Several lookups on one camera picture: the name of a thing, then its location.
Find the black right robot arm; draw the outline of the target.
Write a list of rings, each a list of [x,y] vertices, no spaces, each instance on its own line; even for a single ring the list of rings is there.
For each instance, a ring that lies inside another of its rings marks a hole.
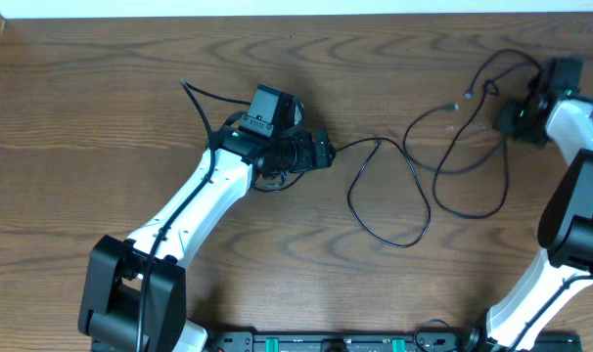
[[[543,328],[593,285],[593,98],[581,94],[583,62],[550,60],[529,95],[497,119],[505,136],[543,147],[554,143],[568,167],[537,229],[539,249],[514,288],[484,315],[467,348],[529,351]]]

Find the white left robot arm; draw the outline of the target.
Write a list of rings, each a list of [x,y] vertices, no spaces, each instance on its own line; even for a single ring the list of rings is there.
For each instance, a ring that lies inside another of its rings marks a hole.
[[[196,170],[151,220],[93,247],[78,317],[92,350],[203,350],[210,333],[187,317],[186,271],[212,229],[258,178],[276,191],[291,173],[332,165],[328,134],[305,129],[300,99],[260,84],[246,107],[205,130]]]

